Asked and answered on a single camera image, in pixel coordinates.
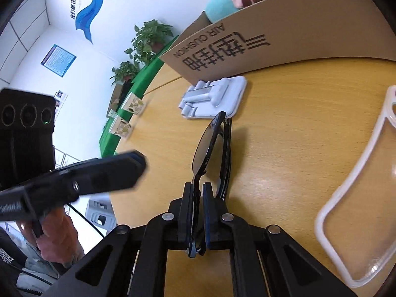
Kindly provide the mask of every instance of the clear plastic case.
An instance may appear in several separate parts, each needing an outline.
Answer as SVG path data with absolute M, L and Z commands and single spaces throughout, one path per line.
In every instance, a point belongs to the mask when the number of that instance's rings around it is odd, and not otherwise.
M 369 143 L 316 218 L 316 237 L 352 288 L 396 252 L 396 86 L 388 88 Z

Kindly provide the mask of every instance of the blue poster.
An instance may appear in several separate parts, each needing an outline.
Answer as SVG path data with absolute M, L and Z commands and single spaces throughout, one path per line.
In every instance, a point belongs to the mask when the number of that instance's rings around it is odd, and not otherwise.
M 75 59 L 75 55 L 58 45 L 53 45 L 44 60 L 41 61 L 41 64 L 57 75 L 63 77 Z

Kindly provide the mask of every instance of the white phone stand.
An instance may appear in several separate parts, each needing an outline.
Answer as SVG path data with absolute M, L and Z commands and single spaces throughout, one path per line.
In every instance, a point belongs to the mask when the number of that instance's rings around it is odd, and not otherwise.
M 233 117 L 239 107 L 246 88 L 243 76 L 222 78 L 221 80 L 200 80 L 190 86 L 183 95 L 179 108 L 186 118 L 214 118 L 219 112 Z

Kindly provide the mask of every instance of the plush toy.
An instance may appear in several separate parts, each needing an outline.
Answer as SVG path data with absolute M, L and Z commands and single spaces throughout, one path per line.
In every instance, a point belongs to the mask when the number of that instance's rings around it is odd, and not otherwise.
M 210 0 L 205 12 L 209 21 L 215 23 L 253 3 L 254 0 Z

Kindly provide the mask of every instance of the cardboard box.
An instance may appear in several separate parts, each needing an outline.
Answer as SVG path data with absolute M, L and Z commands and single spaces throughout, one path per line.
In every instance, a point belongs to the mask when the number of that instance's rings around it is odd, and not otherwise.
M 118 108 L 118 103 L 120 102 L 120 96 L 122 92 L 123 85 L 115 84 L 113 93 L 110 98 L 110 103 L 108 104 L 107 109 L 107 117 L 110 113 L 110 110 L 116 111 Z
M 396 61 L 396 36 L 372 0 L 259 0 L 214 24 L 203 12 L 160 58 L 195 85 L 333 57 Z

